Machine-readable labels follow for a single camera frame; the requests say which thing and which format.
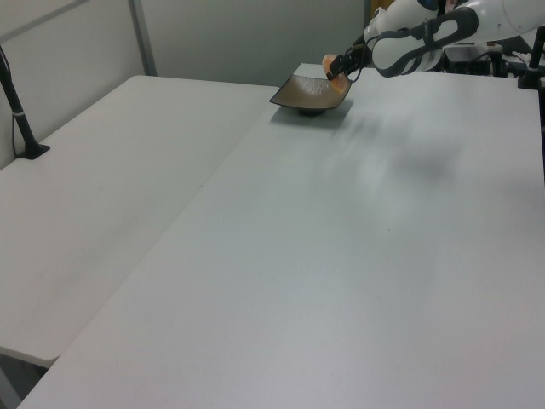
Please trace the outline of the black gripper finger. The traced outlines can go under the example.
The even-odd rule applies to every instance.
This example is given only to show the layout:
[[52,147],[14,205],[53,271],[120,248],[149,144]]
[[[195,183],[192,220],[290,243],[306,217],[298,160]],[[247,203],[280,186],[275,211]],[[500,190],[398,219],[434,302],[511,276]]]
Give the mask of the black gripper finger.
[[329,81],[346,78],[343,55],[326,55],[326,77]]
[[367,46],[357,44],[350,47],[343,55],[343,71],[355,72],[365,66],[365,54]]

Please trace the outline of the dark robot gripper body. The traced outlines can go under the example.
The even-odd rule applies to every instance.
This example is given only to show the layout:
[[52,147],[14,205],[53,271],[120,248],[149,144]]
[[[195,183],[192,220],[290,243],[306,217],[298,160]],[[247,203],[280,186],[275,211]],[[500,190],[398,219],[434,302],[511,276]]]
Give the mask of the dark robot gripper body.
[[364,31],[363,67],[375,68],[384,78],[428,71],[439,62],[442,49],[427,26],[384,31]]

